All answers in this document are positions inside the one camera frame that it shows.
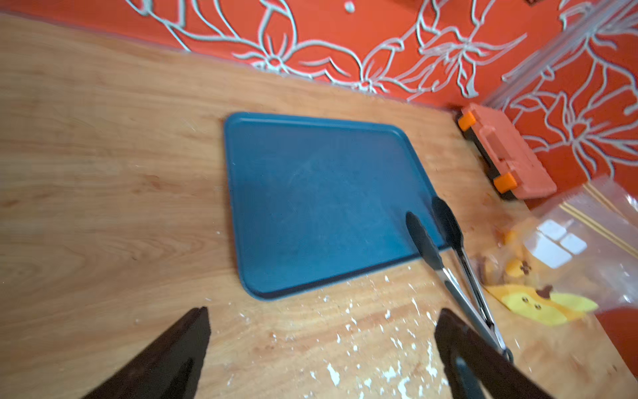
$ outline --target black silicone tong tip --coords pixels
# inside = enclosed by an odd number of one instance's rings
[[[434,270],[443,269],[443,261],[438,253],[438,248],[432,242],[432,237],[427,233],[417,215],[407,212],[405,225],[408,227],[410,237],[412,237],[412,241],[417,246],[423,260]]]
[[[453,249],[460,250],[463,247],[463,233],[447,202],[439,197],[434,197],[432,199],[432,212],[446,242]]]

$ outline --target orange wallpaper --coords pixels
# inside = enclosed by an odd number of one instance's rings
[[[583,4],[564,7],[566,28]],[[637,26],[627,1],[503,106],[559,191],[607,174],[638,196]]]
[[[446,106],[481,102],[561,31],[558,0],[0,0],[0,8]]]

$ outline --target plastic bag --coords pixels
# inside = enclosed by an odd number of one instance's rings
[[[638,301],[638,207],[609,178],[552,199],[474,262],[514,313],[557,325]]]

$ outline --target wooden tabletop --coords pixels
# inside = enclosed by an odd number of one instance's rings
[[[460,311],[423,262],[273,302],[243,290],[222,146],[238,111],[394,124],[475,253],[528,211],[449,114],[6,15],[0,33],[0,397],[80,397],[196,306],[198,398],[450,397],[434,322]],[[636,396],[595,318],[549,328],[488,300],[557,398]]]

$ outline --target tray rim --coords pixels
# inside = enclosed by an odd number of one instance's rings
[[[391,124],[383,124],[383,123],[374,123],[374,122],[360,122],[360,121],[349,121],[346,119],[328,119],[328,118],[319,118],[319,117],[309,117],[309,116],[294,116],[294,115],[284,115],[284,114],[266,114],[261,112],[235,112],[230,114],[224,121],[224,155],[226,161],[226,178],[228,181],[228,193],[230,196],[230,212],[231,219],[233,221],[233,238],[234,238],[234,246],[235,246],[235,261],[237,266],[237,272],[239,275],[239,280],[241,285],[244,287],[244,290],[253,298],[259,299],[261,301],[274,301],[277,299],[281,299],[284,297],[301,294],[303,292],[309,292],[311,290],[320,288],[320,287],[328,287],[330,285],[334,285],[345,280],[349,280],[351,278],[355,278],[364,274],[380,271],[386,269],[391,266],[400,266],[401,264],[405,264],[407,262],[411,262],[417,258],[420,258],[418,251],[414,254],[389,260],[387,262],[383,262],[380,264],[371,265],[368,267],[364,267],[362,269],[358,269],[356,271],[343,273],[341,275],[332,276],[329,278],[324,278],[321,280],[317,280],[314,282],[305,283],[302,285],[296,285],[294,287],[289,287],[286,289],[275,290],[272,292],[261,292],[256,290],[248,285],[246,279],[244,278],[245,267],[242,267],[241,260],[241,241],[238,237],[237,229],[235,228],[235,201],[236,198],[232,195],[232,184],[231,184],[231,166],[232,160],[229,158],[229,141],[228,133],[229,131],[237,124],[245,123],[245,122],[262,122],[262,123],[286,123],[286,124],[294,124],[294,125],[306,125],[306,126],[318,126],[320,123],[323,127],[327,128],[356,128],[356,129],[367,129],[373,130],[377,132],[383,133],[391,133],[394,134],[399,140],[403,141],[403,144],[408,150],[410,158],[412,162],[416,164],[417,171],[420,174],[423,182],[426,184],[426,188],[430,191],[432,198],[437,197],[436,190],[432,185],[421,160],[419,160],[419,156],[417,155],[410,139],[397,126]],[[443,246],[439,246],[439,251],[443,251],[449,248],[447,243],[444,243]]]

